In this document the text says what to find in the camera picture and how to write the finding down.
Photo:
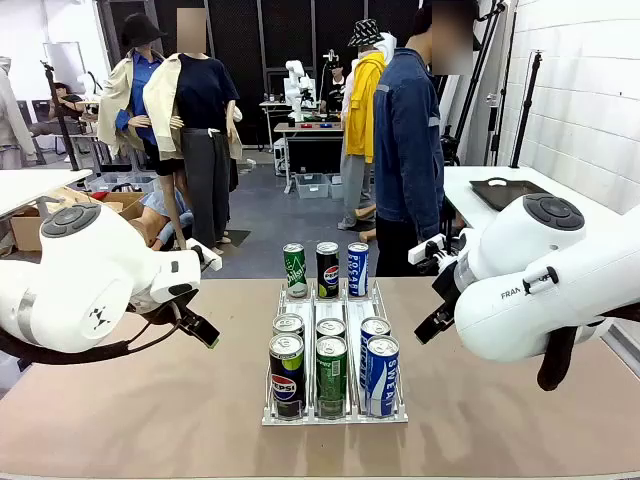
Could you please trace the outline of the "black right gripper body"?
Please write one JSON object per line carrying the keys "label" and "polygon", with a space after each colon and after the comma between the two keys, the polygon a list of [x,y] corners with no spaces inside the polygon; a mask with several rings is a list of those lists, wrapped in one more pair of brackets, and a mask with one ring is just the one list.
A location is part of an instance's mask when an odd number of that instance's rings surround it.
{"label": "black right gripper body", "polygon": [[434,312],[436,321],[450,321],[453,318],[456,302],[461,292],[456,284],[456,268],[458,263],[452,262],[437,276],[432,287],[442,298],[442,305]]}

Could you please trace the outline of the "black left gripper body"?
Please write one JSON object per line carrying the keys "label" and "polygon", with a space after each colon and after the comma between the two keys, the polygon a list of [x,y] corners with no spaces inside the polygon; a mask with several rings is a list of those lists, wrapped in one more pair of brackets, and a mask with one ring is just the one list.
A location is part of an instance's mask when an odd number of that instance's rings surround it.
{"label": "black left gripper body", "polygon": [[198,315],[188,305],[198,292],[198,289],[191,288],[178,296],[160,301],[152,297],[151,288],[147,287],[131,297],[128,312],[142,316],[151,324],[197,323]]}

